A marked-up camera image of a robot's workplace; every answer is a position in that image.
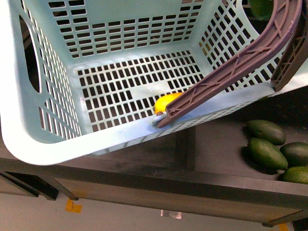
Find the laundry basket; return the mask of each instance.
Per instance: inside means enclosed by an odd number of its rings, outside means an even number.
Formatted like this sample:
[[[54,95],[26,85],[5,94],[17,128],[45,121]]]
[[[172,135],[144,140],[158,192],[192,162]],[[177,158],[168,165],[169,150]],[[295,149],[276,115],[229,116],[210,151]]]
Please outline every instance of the laundry basket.
[[[259,34],[241,0],[2,0],[1,126],[31,164],[101,155],[228,115],[274,93],[281,53],[164,127],[152,107],[186,91]],[[20,21],[38,66],[29,80]]]

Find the basket handle hole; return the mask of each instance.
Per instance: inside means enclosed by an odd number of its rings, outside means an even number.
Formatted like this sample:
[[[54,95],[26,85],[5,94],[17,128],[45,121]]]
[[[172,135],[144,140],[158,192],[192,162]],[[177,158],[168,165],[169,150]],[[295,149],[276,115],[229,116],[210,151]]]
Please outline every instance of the basket handle hole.
[[[41,85],[39,79],[39,72],[38,72],[38,63],[37,58],[33,46],[33,42],[31,39],[31,33],[29,31],[27,23],[24,19],[19,16],[20,28],[23,35],[23,44],[24,44],[24,52],[26,57],[26,65],[28,71],[28,77],[30,83],[34,90],[38,93],[41,92]]]

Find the green fruit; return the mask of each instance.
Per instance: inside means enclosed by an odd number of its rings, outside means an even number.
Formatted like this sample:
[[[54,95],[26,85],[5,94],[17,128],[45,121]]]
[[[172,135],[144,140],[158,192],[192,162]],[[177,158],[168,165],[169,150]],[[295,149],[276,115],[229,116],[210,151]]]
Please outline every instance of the green fruit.
[[[273,12],[273,0],[249,0],[251,13],[258,19],[270,19]]]
[[[269,141],[251,138],[248,142],[248,150],[252,159],[264,167],[275,170],[288,167],[288,162],[283,154]]]
[[[257,138],[267,140],[274,145],[283,145],[286,135],[281,127],[267,120],[250,120],[247,123],[250,133]]]
[[[308,184],[308,167],[291,167],[282,175],[282,180],[293,183]]]
[[[288,143],[280,148],[289,166],[308,165],[308,144],[303,142]]]

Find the yellow lemon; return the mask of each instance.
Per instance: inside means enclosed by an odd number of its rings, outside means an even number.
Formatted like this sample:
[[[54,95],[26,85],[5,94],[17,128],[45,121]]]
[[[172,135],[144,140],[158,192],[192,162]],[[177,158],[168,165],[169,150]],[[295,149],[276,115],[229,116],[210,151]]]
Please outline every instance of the yellow lemon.
[[[173,93],[173,94],[169,94],[169,95],[165,95],[160,97],[155,105],[154,105],[154,113],[157,114],[158,112],[165,112],[166,111],[166,106],[174,101],[177,97],[179,97],[182,94],[182,92],[180,93]]]

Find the white floor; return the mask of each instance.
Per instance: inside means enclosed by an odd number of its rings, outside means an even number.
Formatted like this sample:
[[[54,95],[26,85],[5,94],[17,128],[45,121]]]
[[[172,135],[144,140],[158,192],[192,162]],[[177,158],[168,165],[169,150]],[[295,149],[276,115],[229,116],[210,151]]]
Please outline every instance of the white floor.
[[[182,219],[162,217],[161,211],[79,199],[81,213],[65,210],[67,197],[56,201],[0,193],[0,231],[286,231],[279,226],[193,214]],[[288,223],[288,231],[294,231]]]

